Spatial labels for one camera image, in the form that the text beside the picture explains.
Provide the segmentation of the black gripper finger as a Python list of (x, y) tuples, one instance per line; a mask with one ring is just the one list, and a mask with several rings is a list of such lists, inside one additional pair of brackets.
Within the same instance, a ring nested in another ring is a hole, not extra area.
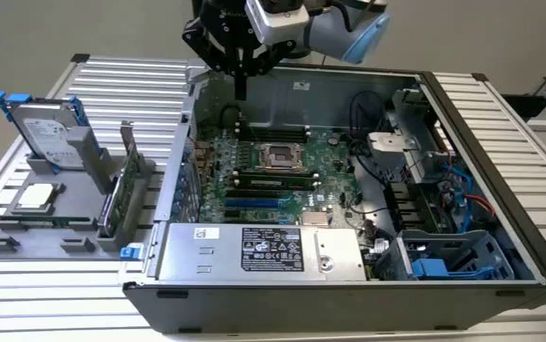
[(230, 25), (222, 21), (204, 21), (201, 17), (188, 21), (182, 39), (205, 64), (216, 72), (233, 76), (233, 93), (242, 99), (242, 71), (238, 49), (230, 37)]
[(274, 43), (262, 53), (253, 56), (253, 49), (245, 48), (241, 61), (241, 99), (246, 99), (246, 79), (265, 75), (296, 48), (296, 41)]

